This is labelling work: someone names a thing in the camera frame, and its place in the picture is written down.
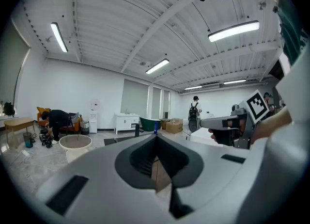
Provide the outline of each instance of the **ceiling light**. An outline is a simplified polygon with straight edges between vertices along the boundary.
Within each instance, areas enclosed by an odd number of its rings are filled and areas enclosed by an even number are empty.
[[[164,65],[168,64],[169,60],[168,59],[163,59],[162,61],[160,61],[159,63],[155,64],[154,66],[152,66],[152,68],[148,69],[145,73],[146,74],[151,74],[152,72],[158,70],[160,67],[163,67]]]
[[[190,87],[190,88],[186,88],[185,90],[192,90],[192,89],[199,89],[202,88],[202,86],[195,86],[195,87]]]
[[[259,28],[260,28],[259,21],[254,20],[222,29],[220,31],[209,34],[208,37],[211,42],[214,42],[235,34],[258,30]]]
[[[241,79],[241,80],[235,80],[235,81],[229,81],[229,82],[224,82],[224,84],[231,84],[231,83],[238,83],[238,82],[245,82],[246,79]]]
[[[53,30],[53,33],[58,41],[58,44],[60,46],[60,48],[62,49],[63,52],[68,52],[68,49],[63,41],[63,38],[62,38],[62,34],[60,33],[60,30],[59,30],[59,27],[58,27],[58,24],[57,22],[52,22],[50,24],[52,30]]]

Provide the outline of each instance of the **black bag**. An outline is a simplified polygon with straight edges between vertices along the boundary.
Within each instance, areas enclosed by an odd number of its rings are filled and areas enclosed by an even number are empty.
[[[189,109],[189,119],[197,119],[197,112],[198,112],[197,105],[198,103],[196,103],[196,105],[193,106],[192,103],[192,107]]]
[[[12,105],[11,102],[6,102],[6,103],[4,104],[3,112],[4,112],[6,115],[12,115],[12,116],[14,117],[15,110],[14,110],[14,106]]]

